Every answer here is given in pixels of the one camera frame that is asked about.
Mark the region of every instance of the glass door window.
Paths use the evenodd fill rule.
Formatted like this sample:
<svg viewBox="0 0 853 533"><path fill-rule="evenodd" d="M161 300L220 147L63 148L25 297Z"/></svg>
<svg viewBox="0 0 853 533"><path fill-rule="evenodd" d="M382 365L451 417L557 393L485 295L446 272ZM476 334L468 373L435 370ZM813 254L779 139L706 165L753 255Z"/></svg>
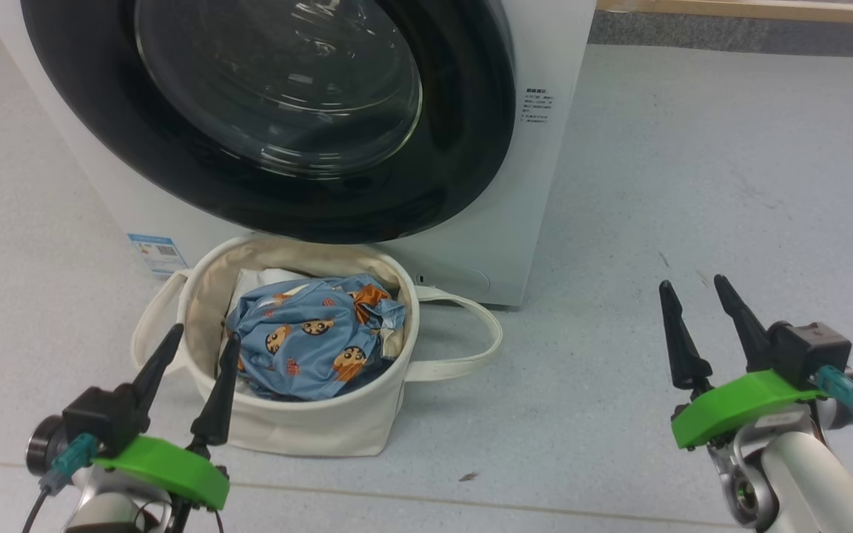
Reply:
<svg viewBox="0 0 853 533"><path fill-rule="evenodd" d="M369 168L420 118L413 54L373 0L138 0L135 24L170 104L273 172Z"/></svg>

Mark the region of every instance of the energy label sticker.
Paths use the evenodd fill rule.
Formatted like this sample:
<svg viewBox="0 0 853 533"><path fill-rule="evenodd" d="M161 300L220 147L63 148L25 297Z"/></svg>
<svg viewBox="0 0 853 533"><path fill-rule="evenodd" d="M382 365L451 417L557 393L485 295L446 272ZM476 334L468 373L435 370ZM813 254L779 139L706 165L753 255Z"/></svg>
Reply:
<svg viewBox="0 0 853 533"><path fill-rule="evenodd" d="M151 235L136 235L127 233L133 246L140 252L140 257L147 267L157 274L173 274L177 270L186 269L187 262L183 260L173 239L153 237Z"/></svg>

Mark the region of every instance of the laundry basket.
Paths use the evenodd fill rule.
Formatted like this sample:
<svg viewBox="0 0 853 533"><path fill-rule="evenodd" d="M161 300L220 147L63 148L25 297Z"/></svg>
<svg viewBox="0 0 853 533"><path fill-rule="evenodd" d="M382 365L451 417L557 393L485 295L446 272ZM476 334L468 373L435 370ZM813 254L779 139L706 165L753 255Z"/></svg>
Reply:
<svg viewBox="0 0 853 533"><path fill-rule="evenodd" d="M369 247L318 245L281 237L250 235L223 243L203 257L195 269L173 274L140 318L131 341L131 357L139 368L152 349L151 335L179 292L177 323L186 329L167 372L189 369L203 398L213 390L223 320L240 269L286 269L315 277L369 274L407 307L403 347L387 371L360 389L311 402L280 402L235 395L230 444L283 455L377 455L387 444L390 426L400 411L407 382L444 381L463 377L492 360L502 341L502 327L480 304L433 287L414 286L392 257ZM410 361L420 329L420 302L446 300L473 312L488 328L487 351L446 361Z"/></svg>

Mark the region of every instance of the clothes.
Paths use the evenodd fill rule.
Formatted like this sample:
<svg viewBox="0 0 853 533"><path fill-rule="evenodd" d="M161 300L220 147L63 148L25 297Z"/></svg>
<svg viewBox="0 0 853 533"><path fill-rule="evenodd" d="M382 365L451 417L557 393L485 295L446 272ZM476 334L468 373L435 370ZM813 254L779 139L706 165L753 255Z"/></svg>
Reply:
<svg viewBox="0 0 853 533"><path fill-rule="evenodd" d="M405 317L403 304L361 274L260 287L241 297L226 328L241 338L240 375L255 394L321 400L381 375L392 362L383 343L399 337Z"/></svg>
<svg viewBox="0 0 853 533"><path fill-rule="evenodd" d="M261 271L240 269L239 276L236 278L236 289L233 291L233 297L230 299L230 311L227 313L227 316L231 315L233 311L236 310L236 306L239 304L239 299L247 292L253 291L261 286L267 286L267 284L308 279L310 278L304 274L298 274L297 272L283 269L265 269ZM219 344L220 354L226 350L226 344L228 341L230 341L230 337L227 335L226 327L223 327L223 340ZM243 392L243 394L250 392L250 385L248 385L248 381L242 377L236 377L235 388L236 392Z"/></svg>

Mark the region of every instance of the qr code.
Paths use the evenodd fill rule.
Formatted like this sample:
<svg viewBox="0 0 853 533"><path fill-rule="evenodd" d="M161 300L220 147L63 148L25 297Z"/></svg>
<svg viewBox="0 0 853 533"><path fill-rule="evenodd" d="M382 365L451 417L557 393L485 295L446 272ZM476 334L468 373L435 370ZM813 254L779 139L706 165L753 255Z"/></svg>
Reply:
<svg viewBox="0 0 853 533"><path fill-rule="evenodd" d="M169 255L173 257L176 257L178 255L176 253L176 250L173 249L173 247L166 247L160 245L156 245L156 252L160 252L160 255Z"/></svg>

